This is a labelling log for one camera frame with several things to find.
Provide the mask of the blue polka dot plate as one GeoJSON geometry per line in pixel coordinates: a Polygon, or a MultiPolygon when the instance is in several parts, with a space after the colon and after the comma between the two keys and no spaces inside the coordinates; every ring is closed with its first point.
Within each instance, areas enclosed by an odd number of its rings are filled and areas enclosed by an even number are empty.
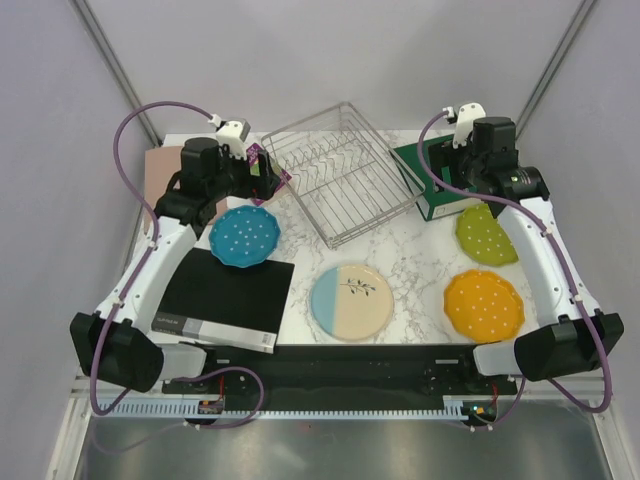
{"type": "Polygon", "coordinates": [[[226,211],[214,222],[210,250],[226,266],[248,268],[268,259],[280,234],[274,215],[264,208],[244,205],[226,211]]]}

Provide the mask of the wire dish rack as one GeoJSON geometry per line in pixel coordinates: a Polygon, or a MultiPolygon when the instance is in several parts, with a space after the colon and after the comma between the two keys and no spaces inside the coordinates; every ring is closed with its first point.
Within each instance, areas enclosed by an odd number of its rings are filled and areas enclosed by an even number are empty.
{"type": "Polygon", "coordinates": [[[260,140],[321,239],[335,249],[416,205],[425,183],[350,102],[260,140]]]}

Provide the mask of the green polka dot plate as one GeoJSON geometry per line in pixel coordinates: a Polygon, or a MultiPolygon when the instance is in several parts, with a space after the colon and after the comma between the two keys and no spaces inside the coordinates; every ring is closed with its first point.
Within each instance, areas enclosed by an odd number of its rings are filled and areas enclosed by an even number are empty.
{"type": "Polygon", "coordinates": [[[455,235],[463,252],[479,264],[501,267],[518,261],[511,240],[484,203],[458,216],[455,235]]]}

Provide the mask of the cream and blue plate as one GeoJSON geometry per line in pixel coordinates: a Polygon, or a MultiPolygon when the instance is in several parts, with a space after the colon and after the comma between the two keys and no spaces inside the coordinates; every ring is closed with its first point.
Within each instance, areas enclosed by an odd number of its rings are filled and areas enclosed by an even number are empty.
{"type": "Polygon", "coordinates": [[[344,264],[322,273],[309,298],[313,319],[328,335],[344,342],[361,342],[379,334],[394,311],[386,279],[364,264],[344,264]]]}

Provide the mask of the orange polka dot plate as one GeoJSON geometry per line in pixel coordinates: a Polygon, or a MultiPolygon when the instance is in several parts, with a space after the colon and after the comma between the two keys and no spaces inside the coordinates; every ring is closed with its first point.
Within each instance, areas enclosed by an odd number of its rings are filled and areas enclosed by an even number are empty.
{"type": "Polygon", "coordinates": [[[468,270],[444,290],[444,312],[453,328],[476,344],[514,339],[525,321],[515,288],[491,271],[468,270]]]}

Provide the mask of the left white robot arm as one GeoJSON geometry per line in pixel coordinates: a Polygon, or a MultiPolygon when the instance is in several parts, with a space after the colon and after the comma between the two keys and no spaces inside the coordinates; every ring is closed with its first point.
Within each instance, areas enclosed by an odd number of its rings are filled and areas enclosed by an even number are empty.
{"type": "Polygon", "coordinates": [[[269,153],[255,153],[252,174],[248,153],[232,138],[196,137],[180,152],[181,167],[154,206],[151,237],[110,295],[91,315],[77,314],[70,331],[90,394],[97,383],[148,391],[156,382],[184,378],[198,393],[219,382],[219,369],[205,352],[184,344],[157,345],[147,336],[173,274],[216,214],[219,201],[235,196],[269,200],[280,182],[269,153]]]}

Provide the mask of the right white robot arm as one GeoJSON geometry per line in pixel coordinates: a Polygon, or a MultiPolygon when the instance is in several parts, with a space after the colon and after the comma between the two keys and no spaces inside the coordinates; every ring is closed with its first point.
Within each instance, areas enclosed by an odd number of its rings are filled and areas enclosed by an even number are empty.
{"type": "Polygon", "coordinates": [[[624,332],[616,313],[605,313],[581,280],[558,231],[547,185],[534,167],[519,163],[516,125],[469,103],[442,114],[452,139],[419,153],[436,153],[450,180],[446,190],[486,203],[508,235],[531,289],[538,329],[514,340],[478,345],[474,359],[458,368],[467,392],[483,392],[494,375],[530,381],[606,368],[607,356],[624,332]]]}

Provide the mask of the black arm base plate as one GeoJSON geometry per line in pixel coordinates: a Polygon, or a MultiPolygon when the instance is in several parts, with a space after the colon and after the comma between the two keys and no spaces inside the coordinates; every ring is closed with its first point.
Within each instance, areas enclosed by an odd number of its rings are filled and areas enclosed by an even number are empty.
{"type": "Polygon", "coordinates": [[[269,389],[373,387],[432,395],[513,395],[505,375],[485,377],[472,364],[473,347],[453,345],[283,345],[272,354],[207,347],[203,371],[244,367],[269,389]]]}

